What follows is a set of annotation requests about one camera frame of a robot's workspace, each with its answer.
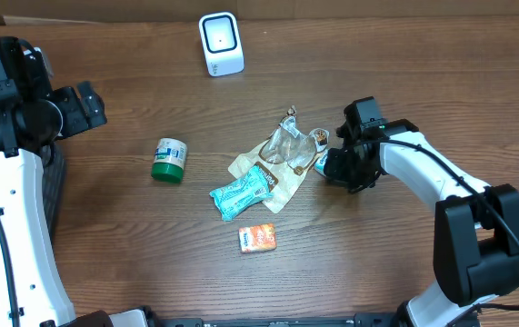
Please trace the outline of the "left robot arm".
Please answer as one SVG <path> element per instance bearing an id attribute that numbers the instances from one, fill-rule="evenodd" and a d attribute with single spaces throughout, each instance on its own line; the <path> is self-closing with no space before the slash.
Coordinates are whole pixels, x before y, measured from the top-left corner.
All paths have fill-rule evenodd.
<path id="1" fill-rule="evenodd" d="M 41 151 L 106 123 L 88 82 L 54 89 L 43 55 L 0 37 L 0 326 L 146 326 L 143 308 L 77 316 L 55 264 Z"/>

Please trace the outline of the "beige brown bag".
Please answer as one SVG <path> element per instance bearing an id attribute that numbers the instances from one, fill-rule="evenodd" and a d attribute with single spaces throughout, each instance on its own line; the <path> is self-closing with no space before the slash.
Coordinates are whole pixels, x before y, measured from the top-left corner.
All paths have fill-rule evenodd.
<path id="1" fill-rule="evenodd" d="M 329 132 L 315 128 L 303 134 L 297 127 L 296 110 L 292 105 L 270 136 L 251 151 L 239 154 L 229 165 L 235 178 L 258 166 L 266 179 L 271 198 L 263 204 L 279 213 L 304 181 L 307 172 L 320 159 L 328 146 Z"/>

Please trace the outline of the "orange tissue pack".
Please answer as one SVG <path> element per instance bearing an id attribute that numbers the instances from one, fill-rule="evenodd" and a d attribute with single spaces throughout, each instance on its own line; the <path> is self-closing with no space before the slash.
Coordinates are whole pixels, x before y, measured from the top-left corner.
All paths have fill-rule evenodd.
<path id="1" fill-rule="evenodd" d="M 238 237 L 242 253 L 267 252 L 277 247 L 273 223 L 242 227 L 238 231 Z"/>

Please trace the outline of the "green lid white jar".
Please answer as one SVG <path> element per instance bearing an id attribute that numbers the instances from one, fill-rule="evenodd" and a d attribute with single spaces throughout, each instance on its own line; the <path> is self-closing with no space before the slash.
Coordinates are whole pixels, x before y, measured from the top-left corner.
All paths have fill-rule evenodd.
<path id="1" fill-rule="evenodd" d="M 151 176 L 156 181 L 181 183 L 185 171 L 187 145 L 173 138 L 161 138 L 155 149 Z"/>

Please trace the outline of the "teal white tissue pack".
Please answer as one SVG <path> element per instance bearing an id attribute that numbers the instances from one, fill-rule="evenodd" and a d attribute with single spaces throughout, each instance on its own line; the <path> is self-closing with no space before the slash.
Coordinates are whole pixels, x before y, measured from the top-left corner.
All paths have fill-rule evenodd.
<path id="1" fill-rule="evenodd" d="M 321 155 L 318 157 L 318 159 L 314 162 L 314 170 L 321 174 L 323 177 L 326 177 L 326 174 L 324 172 L 324 167 L 327 162 L 328 158 L 328 152 L 329 150 L 324 150 Z"/>

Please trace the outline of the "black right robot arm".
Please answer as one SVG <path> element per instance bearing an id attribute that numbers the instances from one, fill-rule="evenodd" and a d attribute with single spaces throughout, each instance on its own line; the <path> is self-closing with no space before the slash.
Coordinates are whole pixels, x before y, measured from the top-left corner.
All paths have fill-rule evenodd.
<path id="1" fill-rule="evenodd" d="M 340 148 L 322 173 L 349 193 L 382 175 L 403 182 L 434 213 L 435 280 L 394 313 L 358 313 L 356 326 L 477 326 L 484 309 L 519 312 L 519 192 L 455 166 L 406 119 L 388 121 L 372 96 L 344 109 Z"/>

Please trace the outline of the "teal snack packet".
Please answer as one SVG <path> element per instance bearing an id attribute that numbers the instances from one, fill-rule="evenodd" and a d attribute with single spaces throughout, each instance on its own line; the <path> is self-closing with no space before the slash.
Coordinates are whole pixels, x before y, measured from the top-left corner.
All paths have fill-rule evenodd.
<path id="1" fill-rule="evenodd" d="M 273 196 L 262 170 L 254 165 L 245 175 L 209 193 L 225 222 L 246 208 Z"/>

